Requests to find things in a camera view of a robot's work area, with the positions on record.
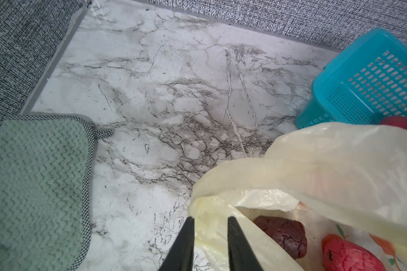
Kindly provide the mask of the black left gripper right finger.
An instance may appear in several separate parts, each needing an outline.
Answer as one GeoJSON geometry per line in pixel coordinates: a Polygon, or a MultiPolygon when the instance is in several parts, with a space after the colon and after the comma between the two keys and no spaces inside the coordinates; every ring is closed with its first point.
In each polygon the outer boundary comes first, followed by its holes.
{"type": "Polygon", "coordinates": [[[228,259],[230,271],[263,271],[237,219],[228,218],[228,259]]]}

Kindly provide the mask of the translucent yellowish plastic bag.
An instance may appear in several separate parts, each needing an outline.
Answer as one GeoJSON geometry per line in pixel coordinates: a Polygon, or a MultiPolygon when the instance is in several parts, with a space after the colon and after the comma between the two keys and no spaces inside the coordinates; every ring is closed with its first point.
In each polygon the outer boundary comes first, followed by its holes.
{"type": "Polygon", "coordinates": [[[262,158],[224,163],[193,187],[195,244],[217,271],[228,264],[228,218],[237,218],[266,271],[320,271],[321,239],[340,224],[353,240],[391,242],[407,268],[407,131],[324,123],[278,137],[262,158]],[[303,261],[291,258],[241,208],[294,212],[308,234],[303,261]]]}

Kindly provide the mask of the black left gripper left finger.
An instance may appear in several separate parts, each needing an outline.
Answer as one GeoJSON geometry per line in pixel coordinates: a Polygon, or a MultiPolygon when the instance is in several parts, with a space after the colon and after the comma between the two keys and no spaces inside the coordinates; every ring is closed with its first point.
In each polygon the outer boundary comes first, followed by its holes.
{"type": "Polygon", "coordinates": [[[191,271],[194,255],[194,218],[185,220],[159,271],[191,271]]]}

